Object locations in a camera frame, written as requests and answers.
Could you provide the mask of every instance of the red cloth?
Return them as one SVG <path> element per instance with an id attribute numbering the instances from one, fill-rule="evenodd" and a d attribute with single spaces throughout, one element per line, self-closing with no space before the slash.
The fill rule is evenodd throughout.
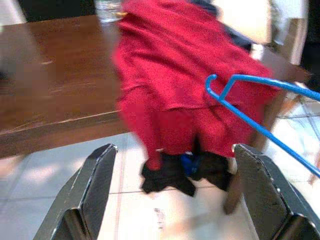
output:
<path id="1" fill-rule="evenodd" d="M 233 45 L 214 16 L 184 0 L 127 0 L 123 9 L 128 14 L 118 24 L 122 35 L 113 56 L 121 79 L 119 107 L 129 127 L 147 149 L 150 146 L 149 158 L 158 159 L 153 152 L 169 141 L 160 137 L 163 131 L 169 132 L 166 129 L 180 129 L 172 145 L 179 145 L 183 132 L 189 131 L 186 128 L 200 130 L 192 124 L 181 128 L 173 115 L 168 121 L 171 128 L 159 127 L 160 116 L 168 111 L 192 112 L 192 121 L 197 119 L 201 131 L 211 133 L 212 142 L 203 144 L 214 153 L 232 156 L 231 145 L 247 143 L 252 130 L 208 96 L 205 80 L 217 74 L 211 87 L 220 93 L 233 74 L 270 77 L 269 70 Z M 276 92 L 269 86 L 239 81 L 226 100 L 260 122 L 263 105 Z M 197 117 L 196 109 L 204 114 Z"/>

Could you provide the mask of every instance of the glass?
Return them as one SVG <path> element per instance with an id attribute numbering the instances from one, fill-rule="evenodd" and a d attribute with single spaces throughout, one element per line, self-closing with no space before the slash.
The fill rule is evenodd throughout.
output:
<path id="1" fill-rule="evenodd" d="M 123 16 L 121 0 L 95 0 L 95 11 L 102 23 L 114 22 Z"/>

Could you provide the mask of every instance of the tile floor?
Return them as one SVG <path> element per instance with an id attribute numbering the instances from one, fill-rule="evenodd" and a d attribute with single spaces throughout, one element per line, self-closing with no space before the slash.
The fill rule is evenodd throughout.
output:
<path id="1" fill-rule="evenodd" d="M 309 161 L 320 150 L 319 105 L 306 101 L 280 116 L 273 133 Z M 140 190 L 139 171 L 146 159 L 141 143 L 131 133 L 32 153 L 0 179 L 0 233 L 6 240 L 30 240 L 35 235 L 59 189 L 96 148 L 118 145 L 110 195 L 99 240 L 255 240 L 245 206 L 224 215 L 225 193 L 206 181 L 197 183 L 195 198 L 172 188 L 156 195 Z M 304 194 L 320 216 L 320 181 L 310 185 L 310 174 L 286 153 L 268 142 L 265 153 L 272 157 L 286 177 Z M 164 230 L 158 229 L 154 207 L 164 212 Z"/>

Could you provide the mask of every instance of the wooden table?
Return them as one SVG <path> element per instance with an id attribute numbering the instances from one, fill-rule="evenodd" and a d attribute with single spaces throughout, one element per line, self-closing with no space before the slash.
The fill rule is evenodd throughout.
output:
<path id="1" fill-rule="evenodd" d="M 124 133 L 111 52 L 119 33 L 95 15 L 5 26 L 0 34 L 0 158 Z M 266 50 L 275 78 L 307 74 Z M 270 129 L 285 94 L 265 109 Z M 265 139 L 255 136 L 261 149 Z"/>

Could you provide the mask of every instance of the blue hanger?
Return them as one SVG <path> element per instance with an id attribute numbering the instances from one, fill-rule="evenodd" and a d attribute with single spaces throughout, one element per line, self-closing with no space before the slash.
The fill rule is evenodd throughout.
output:
<path id="1" fill-rule="evenodd" d="M 216 74 L 210 75 L 205 82 L 205 89 L 209 93 L 210 96 L 212 96 L 214 99 L 216 99 L 219 103 L 221 103 L 223 106 L 225 106 L 227 109 L 232 111 L 234 114 L 236 114 L 239 118 L 244 120 L 247 124 L 249 124 L 251 127 L 256 129 L 259 133 L 266 136 L 268 139 L 270 139 L 272 142 L 277 144 L 280 148 L 285 150 L 288 154 L 290 154 L 292 157 L 294 157 L 298 162 L 300 162 L 303 166 L 305 166 L 312 174 L 316 175 L 318 178 L 320 178 L 320 170 L 309 163 L 307 160 L 305 160 L 302 156 L 297 154 L 295 151 L 293 151 L 290 147 L 285 145 L 282 141 L 280 141 L 278 138 L 276 138 L 271 132 L 269 132 L 266 128 L 261 126 L 260 124 L 253 121 L 250 117 L 245 115 L 243 112 L 238 110 L 236 107 L 232 106 L 229 102 L 225 100 L 228 92 L 230 91 L 231 87 L 234 85 L 234 83 L 237 80 L 240 81 L 246 81 L 246 82 L 253 82 L 253 83 L 260 83 L 265 85 L 270 85 L 278 88 L 282 88 L 291 92 L 294 92 L 299 95 L 303 95 L 306 97 L 309 97 L 311 99 L 314 99 L 316 101 L 320 101 L 320 93 L 317 93 L 315 91 L 311 91 L 309 89 L 298 87 L 292 83 L 287 83 L 283 81 L 279 81 L 276 79 L 266 78 L 266 77 L 257 77 L 257 76 L 250 76 L 250 75 L 241 75 L 241 74 L 235 74 L 233 75 L 226 86 L 224 87 L 222 93 L 220 95 L 216 94 L 211 88 L 211 82 L 217 78 Z"/>

